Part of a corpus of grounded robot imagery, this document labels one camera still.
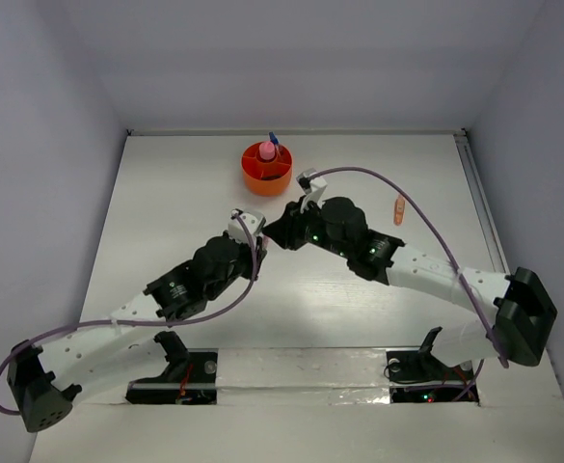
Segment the pink glue stick tube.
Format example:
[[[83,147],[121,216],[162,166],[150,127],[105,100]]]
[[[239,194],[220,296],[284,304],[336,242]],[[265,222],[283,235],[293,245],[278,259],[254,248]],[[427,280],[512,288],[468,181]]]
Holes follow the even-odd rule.
[[[272,162],[276,158],[276,145],[271,141],[262,142],[258,146],[258,158],[261,162]]]

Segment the clear blue-capped glue bottle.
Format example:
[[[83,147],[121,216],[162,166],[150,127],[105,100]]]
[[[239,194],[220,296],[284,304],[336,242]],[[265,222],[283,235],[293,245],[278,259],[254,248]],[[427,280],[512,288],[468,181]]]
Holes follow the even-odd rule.
[[[276,154],[280,155],[282,153],[282,147],[281,144],[279,142],[279,139],[277,138],[277,136],[275,135],[275,133],[273,131],[269,131],[268,132],[268,136],[269,136],[269,141],[273,144]]]

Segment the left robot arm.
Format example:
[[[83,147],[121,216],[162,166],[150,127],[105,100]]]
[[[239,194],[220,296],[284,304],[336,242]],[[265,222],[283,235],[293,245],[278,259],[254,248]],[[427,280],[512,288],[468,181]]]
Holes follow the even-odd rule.
[[[175,326],[194,322],[236,280],[253,281],[266,246],[260,233],[215,236],[99,325],[18,344],[7,382],[26,430],[41,432],[121,383],[177,384],[180,400],[191,402],[194,394],[185,387],[201,373],[203,360],[190,354]]]

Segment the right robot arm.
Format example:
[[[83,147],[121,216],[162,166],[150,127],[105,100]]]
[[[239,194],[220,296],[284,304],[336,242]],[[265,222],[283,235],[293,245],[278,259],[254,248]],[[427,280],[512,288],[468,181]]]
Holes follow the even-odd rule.
[[[285,250],[314,245],[344,258],[364,280],[412,289],[474,314],[471,322],[429,332],[416,355],[426,377],[491,357],[524,367],[541,363],[557,309],[539,276],[527,268],[512,274],[457,269],[449,260],[370,229],[364,212],[343,197],[322,205],[291,202],[263,233]]]

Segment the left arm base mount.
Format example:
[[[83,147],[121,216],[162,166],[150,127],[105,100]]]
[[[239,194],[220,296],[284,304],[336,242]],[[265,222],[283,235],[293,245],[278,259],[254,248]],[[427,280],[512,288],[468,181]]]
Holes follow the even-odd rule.
[[[217,403],[217,350],[190,353],[179,373],[133,381],[125,400],[134,405],[214,405]]]

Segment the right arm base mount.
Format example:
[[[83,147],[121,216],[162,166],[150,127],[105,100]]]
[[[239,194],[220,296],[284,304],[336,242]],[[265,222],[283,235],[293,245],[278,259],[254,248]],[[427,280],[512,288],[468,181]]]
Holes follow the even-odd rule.
[[[432,355],[442,329],[431,329],[414,350],[387,352],[383,374],[393,403],[479,402],[472,363],[449,367]]]

